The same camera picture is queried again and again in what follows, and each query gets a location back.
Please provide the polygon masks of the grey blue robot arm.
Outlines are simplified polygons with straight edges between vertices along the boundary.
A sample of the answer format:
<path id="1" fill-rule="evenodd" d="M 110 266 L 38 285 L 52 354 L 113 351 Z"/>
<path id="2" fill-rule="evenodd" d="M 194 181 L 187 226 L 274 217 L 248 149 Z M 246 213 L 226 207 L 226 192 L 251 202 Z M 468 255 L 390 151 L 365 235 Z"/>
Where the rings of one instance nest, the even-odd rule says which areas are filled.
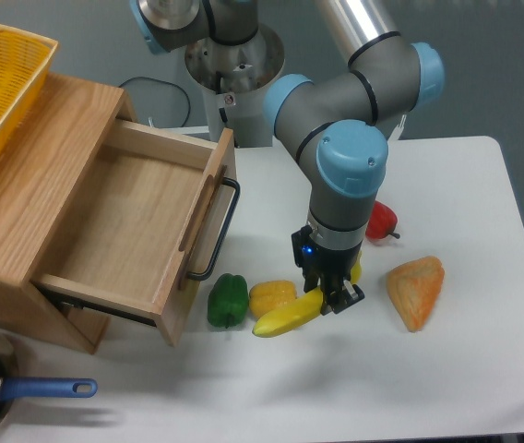
<path id="1" fill-rule="evenodd" d="M 351 270 L 388 155 L 377 124 L 440 96 L 438 52 L 406 42 L 379 1 L 320 1 L 347 70 L 316 84 L 283 73 L 282 42 L 259 21 L 254 1 L 134 1 L 130 8 L 153 53 L 184 50 L 212 138 L 230 129 L 241 148 L 276 139 L 290 153 L 312 187 L 306 224 L 292 235 L 304 287 L 321 291 L 323 313 L 359 302 Z"/>

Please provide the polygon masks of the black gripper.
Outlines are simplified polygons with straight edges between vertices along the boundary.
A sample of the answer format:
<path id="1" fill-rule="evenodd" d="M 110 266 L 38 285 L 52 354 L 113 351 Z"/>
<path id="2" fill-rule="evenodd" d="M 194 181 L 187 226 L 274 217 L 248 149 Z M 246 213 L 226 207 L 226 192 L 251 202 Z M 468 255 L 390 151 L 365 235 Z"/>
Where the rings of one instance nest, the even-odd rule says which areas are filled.
<path id="1" fill-rule="evenodd" d="M 324 300 L 322 315 L 338 314 L 365 298 L 360 287 L 352 282 L 351 270 L 358 262 L 361 244 L 347 249 L 331 249 L 312 238 L 312 227 L 305 225 L 292 234 L 294 262 L 304 276 L 304 292 L 319 286 Z"/>

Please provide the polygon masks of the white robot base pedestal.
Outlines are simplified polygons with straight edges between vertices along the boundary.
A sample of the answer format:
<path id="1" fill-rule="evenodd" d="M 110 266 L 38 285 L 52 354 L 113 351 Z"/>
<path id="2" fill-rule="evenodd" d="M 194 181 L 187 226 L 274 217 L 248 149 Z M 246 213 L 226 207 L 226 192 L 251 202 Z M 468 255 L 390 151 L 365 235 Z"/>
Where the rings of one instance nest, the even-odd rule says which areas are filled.
<path id="1" fill-rule="evenodd" d="M 210 140 L 217 141 L 228 128 L 238 148 L 272 144 L 263 101 L 280 78 L 284 61 L 280 37 L 264 24 L 240 45 L 222 45 L 206 38 L 186 47 L 185 66 L 200 87 Z"/>

